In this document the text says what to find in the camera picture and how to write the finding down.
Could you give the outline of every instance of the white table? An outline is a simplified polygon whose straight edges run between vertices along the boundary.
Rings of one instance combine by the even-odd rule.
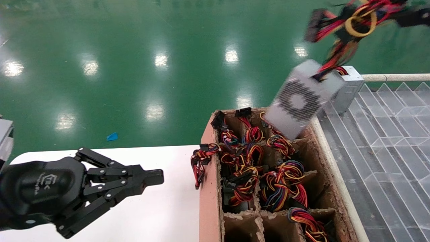
[[[198,242],[199,192],[194,188],[190,165],[195,149],[199,146],[94,149],[124,165],[162,169],[164,184],[149,186],[142,195],[124,199],[70,239],[57,233],[53,224],[44,224],[29,230],[0,232],[0,242]],[[29,152],[11,164],[56,161],[75,153],[76,150]]]

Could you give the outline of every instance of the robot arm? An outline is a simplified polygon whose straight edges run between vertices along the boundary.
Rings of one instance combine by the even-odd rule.
[[[0,230],[53,223],[68,239],[124,198],[163,182],[162,170],[125,166],[87,148],[58,161],[9,165],[0,173]]]

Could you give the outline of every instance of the grey box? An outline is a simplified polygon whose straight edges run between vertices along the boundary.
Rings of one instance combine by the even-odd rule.
[[[363,87],[364,79],[357,70],[348,65],[343,66],[349,75],[341,76],[345,81],[345,85],[333,96],[332,104],[335,110],[341,114],[348,110],[352,100]]]
[[[0,159],[7,161],[13,148],[13,122],[0,118]]]
[[[295,139],[345,81],[332,71],[319,82],[312,78],[321,65],[307,60],[296,66],[267,110],[266,118],[288,139]]]

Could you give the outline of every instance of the epoxy floor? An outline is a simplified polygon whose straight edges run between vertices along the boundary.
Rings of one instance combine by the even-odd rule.
[[[197,144],[215,109],[270,104],[316,0],[15,0],[0,4],[0,114],[29,151]],[[338,4],[343,1],[333,0]],[[349,63],[426,73],[430,29],[380,27]],[[106,141],[117,132],[119,139]]]

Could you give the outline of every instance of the cardboard box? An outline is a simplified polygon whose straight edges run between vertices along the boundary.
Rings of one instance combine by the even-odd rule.
[[[262,127],[260,112],[266,108],[252,109],[250,118],[253,126],[259,126],[264,137],[272,135],[269,128]],[[245,127],[234,117],[234,110],[222,110],[227,125],[235,134],[241,137]],[[219,143],[219,132],[211,126],[215,113],[211,115],[204,131],[201,143]],[[322,151],[313,124],[306,128],[294,140],[293,146],[300,151],[301,161],[306,170],[303,185],[308,194],[309,213],[322,222],[334,222],[334,233],[337,242],[365,241],[367,237],[362,229],[361,222],[351,221],[349,213],[357,218],[355,208],[351,208],[351,201],[345,202],[345,187],[339,182],[339,174],[335,174],[327,155]],[[280,154],[270,147],[264,146],[264,164],[273,166]],[[286,217],[288,210],[268,212],[261,208],[257,185],[254,199],[249,203],[249,210],[240,213],[223,211],[221,197],[221,164],[218,155],[212,157],[206,167],[203,184],[200,187],[200,242],[305,242],[303,230],[298,223],[290,223]]]

